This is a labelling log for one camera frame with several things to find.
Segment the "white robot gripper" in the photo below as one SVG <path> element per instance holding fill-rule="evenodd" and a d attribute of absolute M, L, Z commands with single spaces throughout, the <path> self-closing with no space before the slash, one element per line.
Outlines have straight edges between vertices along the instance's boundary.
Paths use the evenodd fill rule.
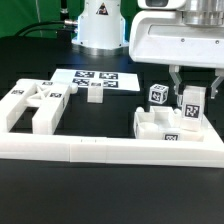
<path fill-rule="evenodd" d="M 224 81 L 224 0 L 137 0 L 129 55 L 135 62 L 167 64 L 177 105 L 182 105 L 179 66 L 218 68 L 211 98 Z"/>

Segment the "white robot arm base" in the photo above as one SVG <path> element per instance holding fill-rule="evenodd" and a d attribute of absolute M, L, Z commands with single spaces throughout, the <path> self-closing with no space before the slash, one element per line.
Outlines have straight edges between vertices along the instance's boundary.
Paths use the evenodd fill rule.
<path fill-rule="evenodd" d="M 114 56 L 128 52 L 126 21 L 120 11 L 121 0 L 84 0 L 78 16 L 75 49 L 95 56 Z"/>

